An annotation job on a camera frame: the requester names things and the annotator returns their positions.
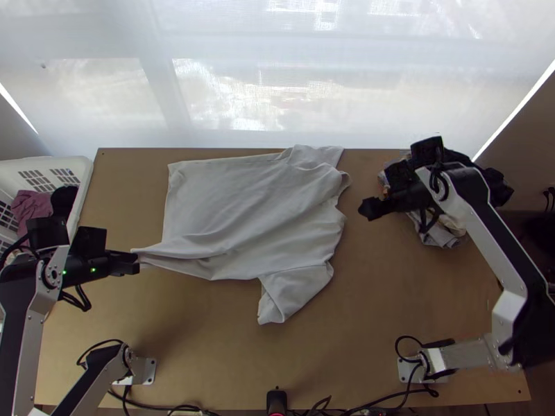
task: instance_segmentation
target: white curtain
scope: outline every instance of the white curtain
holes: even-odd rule
[[[0,83],[54,155],[473,156],[555,58],[552,0],[0,0]]]

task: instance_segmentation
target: white t-shirt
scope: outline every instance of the white t-shirt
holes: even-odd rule
[[[170,164],[162,242],[142,263],[208,280],[259,279],[258,323],[284,322],[332,278],[350,184],[342,148]]]

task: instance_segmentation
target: laundry basket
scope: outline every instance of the laundry basket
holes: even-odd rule
[[[17,240],[17,221],[11,204],[17,192],[25,189],[54,192],[57,188],[77,186],[79,190],[67,220],[72,240],[92,174],[92,162],[83,156],[29,157],[0,162],[0,253]]]

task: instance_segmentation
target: pink cloth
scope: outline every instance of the pink cloth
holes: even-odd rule
[[[27,220],[49,217],[52,212],[50,193],[19,191],[12,202],[12,213],[19,223],[17,235],[22,237],[27,234]]]

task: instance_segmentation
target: wooden table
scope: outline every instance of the wooden table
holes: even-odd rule
[[[162,236],[167,164],[277,150],[101,149],[81,225],[108,229],[108,248],[129,250]],[[59,302],[46,322],[37,402],[56,404],[82,370],[90,345],[120,338],[156,357],[152,386],[133,398],[148,404],[200,403],[212,410],[262,409],[275,386],[292,408],[333,395],[350,408],[406,385],[398,380],[393,343],[402,334],[423,342],[490,331],[500,290],[474,244],[425,247],[404,214],[369,223],[357,213],[379,195],[376,174],[396,150],[346,150],[339,169],[352,177],[339,200],[348,217],[332,259],[331,283],[284,324],[257,324],[258,281],[204,281],[167,270],[87,284],[87,313]],[[406,353],[415,351],[407,345]],[[411,395],[409,406],[529,400],[523,373],[461,371],[440,397]],[[399,399],[387,404],[396,406]],[[119,407],[107,397],[104,406]]]

